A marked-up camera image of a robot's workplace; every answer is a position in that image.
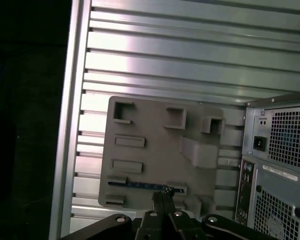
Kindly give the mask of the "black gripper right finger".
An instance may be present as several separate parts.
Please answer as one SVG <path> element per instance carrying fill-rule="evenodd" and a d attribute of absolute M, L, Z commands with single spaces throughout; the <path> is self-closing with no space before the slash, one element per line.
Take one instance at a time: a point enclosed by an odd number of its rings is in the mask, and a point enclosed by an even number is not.
<path fill-rule="evenodd" d="M 164 191 L 164 210 L 180 240 L 266 240 L 267 235 L 257 232 L 221 215 L 210 214 L 201 222 L 191 218 L 186 212 L 177 210 L 173 196 L 175 189 Z"/>

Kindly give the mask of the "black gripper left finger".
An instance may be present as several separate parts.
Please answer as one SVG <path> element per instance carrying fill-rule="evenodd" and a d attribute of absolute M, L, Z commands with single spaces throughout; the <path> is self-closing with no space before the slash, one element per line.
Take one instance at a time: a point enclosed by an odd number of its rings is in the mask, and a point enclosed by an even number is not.
<path fill-rule="evenodd" d="M 153 209 L 143 217 L 131 219 L 123 213 L 113 214 L 62 237 L 63 240 L 160 240 L 165 216 L 165 192 L 154 192 Z"/>

